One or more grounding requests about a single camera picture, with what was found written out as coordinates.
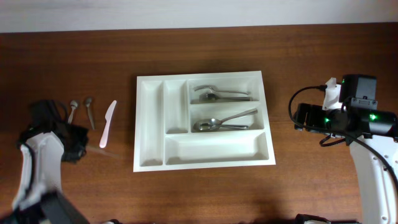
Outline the steel serrated tongs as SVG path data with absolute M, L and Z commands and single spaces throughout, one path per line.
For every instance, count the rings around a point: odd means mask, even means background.
M 105 151 L 104 149 L 99 148 L 99 147 L 86 146 L 86 150 L 87 150 L 87 151 L 91 151 L 91 152 L 95 152 L 95 153 L 98 153 L 98 154 L 102 154 L 102 155 L 104 155 L 104 156 L 112 157 L 112 158 L 114 158 L 114 159 L 122 159 L 122 158 L 123 158 L 122 156 L 120 156 L 120 155 L 118 155 L 118 154 Z

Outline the pink plastic knife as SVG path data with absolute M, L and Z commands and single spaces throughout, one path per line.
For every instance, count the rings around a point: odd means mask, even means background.
M 109 136 L 109 129 L 110 129 L 110 125 L 111 125 L 111 120 L 112 120 L 112 116 L 114 113 L 114 109 L 116 107 L 117 101 L 113 100 L 112 103 L 110 104 L 110 106 L 108 107 L 106 114 L 105 114 L 105 126 L 104 126 L 104 130 L 99 142 L 99 147 L 100 148 L 105 148 L 108 142 L 108 136 Z

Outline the steel tablespoon angled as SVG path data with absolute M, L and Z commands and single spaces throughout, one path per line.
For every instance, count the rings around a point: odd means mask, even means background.
M 236 118 L 243 118 L 245 116 L 250 116 L 250 115 L 254 115 L 257 114 L 258 110 L 257 109 L 251 109 L 251 110 L 247 110 L 244 111 L 242 113 L 236 114 L 236 115 L 232 115 L 230 117 L 224 118 L 224 119 L 215 119 L 215 118 L 211 118 L 208 121 L 208 125 L 211 129 L 219 129 L 219 128 L 233 128 L 233 129 L 248 129 L 248 126 L 245 125 L 232 125 L 232 124 L 224 124 L 225 122 L 232 120 L 232 119 L 236 119 Z

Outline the steel tablespoon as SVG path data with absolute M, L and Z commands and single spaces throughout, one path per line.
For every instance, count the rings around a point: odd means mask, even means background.
M 216 131 L 221 128 L 247 130 L 247 129 L 249 129 L 249 126 L 234 125 L 234 124 L 220 124 L 220 123 L 217 123 L 215 119 L 199 120 L 193 125 L 193 129 L 196 131 Z

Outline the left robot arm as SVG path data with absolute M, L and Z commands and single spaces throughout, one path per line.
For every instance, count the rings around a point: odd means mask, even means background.
M 12 212 L 1 223 L 87 223 L 62 192 L 61 163 L 86 155 L 88 129 L 60 115 L 65 105 L 39 100 L 29 106 L 31 122 L 16 147 L 23 156 L 21 181 Z

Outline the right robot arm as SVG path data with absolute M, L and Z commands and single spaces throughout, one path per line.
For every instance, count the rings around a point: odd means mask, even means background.
M 325 135 L 322 147 L 345 143 L 357 172 L 363 223 L 397 223 L 397 115 L 378 110 L 377 79 L 347 74 L 329 79 L 321 106 L 298 104 L 296 130 Z

